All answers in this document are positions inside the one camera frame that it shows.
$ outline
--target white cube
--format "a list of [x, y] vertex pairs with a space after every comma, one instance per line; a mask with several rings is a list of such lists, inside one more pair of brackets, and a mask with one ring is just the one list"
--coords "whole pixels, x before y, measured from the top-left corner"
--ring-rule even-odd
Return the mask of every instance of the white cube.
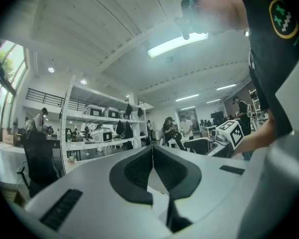
[[228, 120], [216, 128], [219, 134], [223, 134], [231, 142], [235, 150], [244, 137], [243, 131], [236, 120]]

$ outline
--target shelf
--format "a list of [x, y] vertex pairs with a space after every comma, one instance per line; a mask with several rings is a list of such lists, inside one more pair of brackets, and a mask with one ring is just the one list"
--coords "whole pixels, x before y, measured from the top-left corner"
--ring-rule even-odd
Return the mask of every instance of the shelf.
[[66, 117], [67, 121], [73, 122], [85, 122], [85, 123], [94, 123], [94, 124], [105, 124], [105, 125], [117, 125], [119, 121], [122, 123], [129, 122], [130, 124], [138, 124], [138, 123], [145, 123], [144, 120], [133, 120], [133, 119], [114, 119], [108, 117], [99, 117], [99, 116], [92, 116], [81, 114], [78, 112], [68, 112]]
[[108, 141], [108, 142], [100, 142], [100, 143], [86, 143], [86, 142], [67, 142], [65, 143], [66, 147], [65, 149], [67, 151], [73, 151], [73, 150], [84, 150], [84, 149], [94, 149], [94, 148], [100, 148], [100, 147], [105, 147], [105, 146], [110, 146], [110, 145], [118, 145], [118, 144], [122, 144], [128, 141], [134, 141], [134, 140], [139, 140], [139, 139], [143, 139], [146, 138], [147, 135], [143, 135], [143, 136], [135, 136], [132, 138], [127, 138], [127, 139], [118, 139], [115, 138], [112, 141]]
[[[105, 108], [113, 107], [121, 111], [126, 111], [127, 105], [129, 104], [121, 99], [92, 90], [80, 84], [73, 85], [70, 100]], [[139, 106], [132, 104], [130, 104], [130, 106], [133, 108], [133, 111], [137, 111], [139, 108]]]

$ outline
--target window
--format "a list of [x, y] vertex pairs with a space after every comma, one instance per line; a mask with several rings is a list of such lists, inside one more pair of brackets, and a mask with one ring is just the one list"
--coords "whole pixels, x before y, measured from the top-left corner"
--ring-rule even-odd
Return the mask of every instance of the window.
[[13, 97], [25, 71], [24, 48], [5, 41], [0, 47], [0, 129], [10, 124]]

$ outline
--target black t-shirt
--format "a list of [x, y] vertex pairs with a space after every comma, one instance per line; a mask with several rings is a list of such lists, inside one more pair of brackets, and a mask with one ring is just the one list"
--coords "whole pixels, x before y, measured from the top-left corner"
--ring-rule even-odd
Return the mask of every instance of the black t-shirt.
[[276, 134], [292, 130], [276, 92], [299, 59], [299, 22], [287, 4], [290, 0], [243, 0], [250, 28], [249, 41], [254, 71], [251, 78], [261, 109], [270, 108], [276, 121]]
[[171, 128], [171, 125], [168, 125], [167, 123], [164, 123], [163, 130], [164, 130], [165, 141], [166, 142], [168, 142], [169, 140], [171, 140], [173, 138], [173, 134], [171, 132], [165, 133], [165, 131], [169, 130], [170, 128]]
[[[239, 113], [247, 113], [247, 104], [242, 100], [238, 103], [239, 106]], [[250, 119], [246, 114], [240, 116], [240, 125], [244, 135], [249, 135], [250, 131]]]

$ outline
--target fluorescent light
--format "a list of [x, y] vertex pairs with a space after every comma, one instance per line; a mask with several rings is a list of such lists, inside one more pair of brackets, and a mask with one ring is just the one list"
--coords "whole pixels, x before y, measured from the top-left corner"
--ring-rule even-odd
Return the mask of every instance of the fluorescent light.
[[216, 100], [213, 100], [213, 101], [209, 101], [209, 102], [207, 102], [207, 104], [209, 104], [209, 103], [212, 103], [212, 102], [216, 102], [216, 101], [219, 101], [220, 99], [216, 99]]
[[199, 96], [199, 94], [192, 95], [192, 96], [185, 97], [185, 98], [176, 99], [176, 102], [178, 102], [178, 101], [182, 101], [182, 100], [184, 100], [184, 99], [187, 99], [187, 98], [193, 98], [193, 97], [197, 97], [197, 96]]
[[178, 48], [180, 46], [190, 44], [192, 42], [197, 42], [201, 40], [208, 39], [208, 33], [191, 33], [189, 34], [189, 39], [185, 40], [182, 36], [175, 38], [173, 40], [167, 41], [165, 43], [160, 44], [159, 46], [154, 47], [153, 49], [148, 50], [148, 54], [151, 58], [154, 58], [164, 52], [170, 51], [172, 49]]
[[223, 90], [223, 89], [227, 89], [227, 88], [234, 87], [234, 86], [236, 86], [236, 85], [237, 85], [237, 84], [235, 83], [235, 84], [233, 84], [233, 85], [229, 85], [229, 86], [221, 87], [221, 88], [218, 88], [218, 89], [216, 89], [216, 90]]
[[182, 108], [181, 110], [186, 110], [186, 109], [190, 109], [190, 108], [194, 108], [195, 106], [191, 106], [191, 107], [186, 107], [186, 108]]

